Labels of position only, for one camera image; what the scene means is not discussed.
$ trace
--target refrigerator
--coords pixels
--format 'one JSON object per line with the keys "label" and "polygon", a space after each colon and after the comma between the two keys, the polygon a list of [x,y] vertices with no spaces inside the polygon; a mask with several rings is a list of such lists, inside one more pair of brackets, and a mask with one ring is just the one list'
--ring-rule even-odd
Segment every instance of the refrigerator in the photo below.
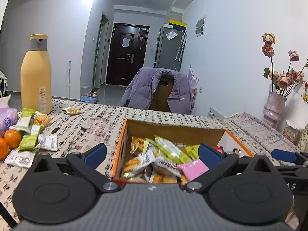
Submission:
{"label": "refrigerator", "polygon": [[181,51],[178,55],[177,60],[175,60],[175,58],[177,56],[177,52],[180,47],[184,32],[177,30],[178,35],[171,40],[168,40],[166,34],[170,33],[171,31],[171,28],[166,27],[161,27],[160,29],[156,44],[154,67],[180,71],[182,58],[179,61],[179,57]]}

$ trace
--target door frame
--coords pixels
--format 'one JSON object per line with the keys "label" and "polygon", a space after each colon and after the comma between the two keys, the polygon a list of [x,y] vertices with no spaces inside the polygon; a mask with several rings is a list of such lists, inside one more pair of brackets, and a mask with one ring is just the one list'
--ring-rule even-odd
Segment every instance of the door frame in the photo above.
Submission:
{"label": "door frame", "polygon": [[99,25],[99,29],[98,29],[98,34],[97,34],[97,38],[96,38],[96,46],[95,46],[95,53],[94,53],[94,65],[93,65],[93,72],[92,72],[92,84],[91,84],[91,90],[93,90],[95,88],[95,76],[96,76],[96,68],[97,68],[97,57],[99,54],[99,47],[100,47],[100,39],[101,39],[101,32],[102,32],[102,28],[103,28],[103,17],[106,17],[108,19],[108,27],[106,30],[106,38],[105,38],[105,44],[104,44],[104,51],[106,48],[106,42],[107,42],[107,34],[108,34],[108,29],[110,27],[110,19],[109,17],[105,14],[105,12],[102,12],[101,18],[100,18],[100,25]]}
{"label": "door frame", "polygon": [[144,48],[144,58],[145,58],[145,53],[147,50],[147,40],[148,40],[148,36],[149,36],[149,31],[150,31],[150,26],[145,26],[145,25],[139,25],[139,24],[129,24],[129,23],[119,23],[119,22],[114,22],[113,23],[113,29],[112,29],[112,35],[111,35],[111,40],[110,40],[110,46],[109,46],[109,54],[108,54],[108,62],[107,62],[107,67],[106,67],[106,84],[107,84],[107,77],[108,77],[108,67],[109,67],[109,62],[110,62],[110,54],[111,54],[111,48],[112,48],[112,44],[113,44],[113,36],[115,33],[115,27],[119,25],[119,26],[132,26],[132,27],[140,27],[140,28],[146,28],[146,36],[145,36],[145,40],[146,40],[146,44],[145,44],[145,48]]}

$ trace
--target dark brown front door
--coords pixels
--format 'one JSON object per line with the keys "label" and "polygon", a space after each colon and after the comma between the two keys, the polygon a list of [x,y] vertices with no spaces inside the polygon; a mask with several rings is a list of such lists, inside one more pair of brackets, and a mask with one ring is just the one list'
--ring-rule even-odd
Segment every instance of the dark brown front door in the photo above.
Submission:
{"label": "dark brown front door", "polygon": [[107,69],[107,84],[128,86],[143,67],[149,27],[115,23]]}

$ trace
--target yellow lid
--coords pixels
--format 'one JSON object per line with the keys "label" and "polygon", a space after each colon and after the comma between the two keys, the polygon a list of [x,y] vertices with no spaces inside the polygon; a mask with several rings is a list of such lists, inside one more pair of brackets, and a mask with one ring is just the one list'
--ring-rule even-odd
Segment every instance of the yellow lid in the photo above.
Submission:
{"label": "yellow lid", "polygon": [[169,20],[168,24],[176,24],[176,25],[180,25],[180,26],[183,26],[183,27],[186,27],[186,23],[184,22],[179,22],[179,21],[175,21],[175,20]]}
{"label": "yellow lid", "polygon": [[30,36],[30,40],[38,40],[38,39],[46,39],[47,40],[48,36],[45,34],[35,34]]}

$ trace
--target yellow bottle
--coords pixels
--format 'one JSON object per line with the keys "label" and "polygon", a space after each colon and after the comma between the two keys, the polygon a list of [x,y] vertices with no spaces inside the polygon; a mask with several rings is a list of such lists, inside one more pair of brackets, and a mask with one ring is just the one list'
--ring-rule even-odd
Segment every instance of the yellow bottle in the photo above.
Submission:
{"label": "yellow bottle", "polygon": [[20,70],[23,108],[48,114],[51,104],[51,66],[47,52],[47,35],[30,36],[30,47]]}

